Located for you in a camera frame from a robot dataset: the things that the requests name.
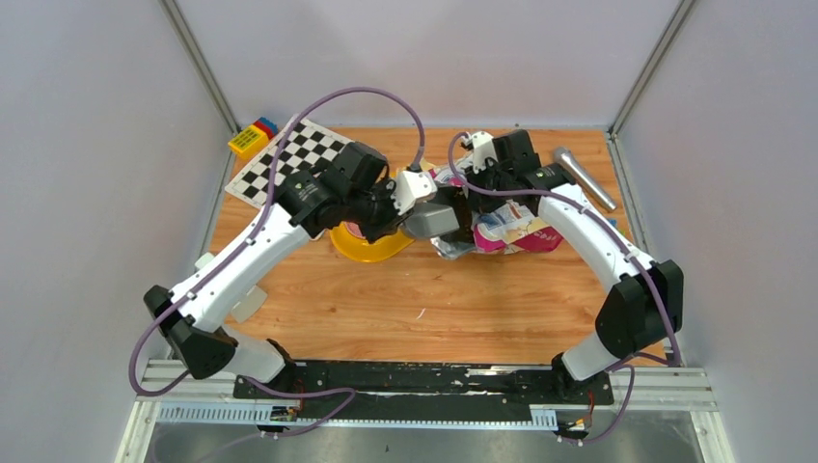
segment grey wall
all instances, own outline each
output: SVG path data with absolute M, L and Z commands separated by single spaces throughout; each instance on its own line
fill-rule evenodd
M 677 0 L 179 0 L 236 116 L 285 123 L 371 85 L 430 125 L 608 124 Z M 325 124 L 409 124 L 375 96 Z
M 622 134 L 742 462 L 815 461 L 818 3 L 702 0 Z
M 155 1 L 4 2 L 0 68 L 0 460 L 111 461 L 228 134 Z

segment wooden tabletop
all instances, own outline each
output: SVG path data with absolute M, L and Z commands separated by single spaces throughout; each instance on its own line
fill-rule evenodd
M 382 152 L 393 169 L 409 164 L 417 149 L 412 128 L 335 130 Z M 426 160 L 444 164 L 459 130 L 427 130 Z M 530 133 L 544 164 L 553 149 L 568 147 L 621 204 L 603 132 Z M 233 174 L 243 165 L 237 162 Z M 210 251 L 221 251 L 256 213 L 226 195 Z M 606 215 L 630 235 L 622 207 Z M 592 332 L 606 296 L 565 242 L 548 254 L 448 261 L 428 241 L 418 241 L 394 258 L 359 263 L 337 252 L 326 233 L 276 266 L 259 286 L 268 294 L 263 307 L 244 323 L 230 318 L 229 323 L 278 341 L 296 359 L 549 364 Z M 647 351 L 661 355 L 662 347 Z

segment yellow bowl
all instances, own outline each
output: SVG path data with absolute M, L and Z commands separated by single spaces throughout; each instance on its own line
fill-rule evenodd
M 352 260 L 368 263 L 386 260 L 415 241 L 398 230 L 395 234 L 384 236 L 369 244 L 361 236 L 358 226 L 347 222 L 341 222 L 339 226 L 331 229 L 330 239 L 341 254 Z

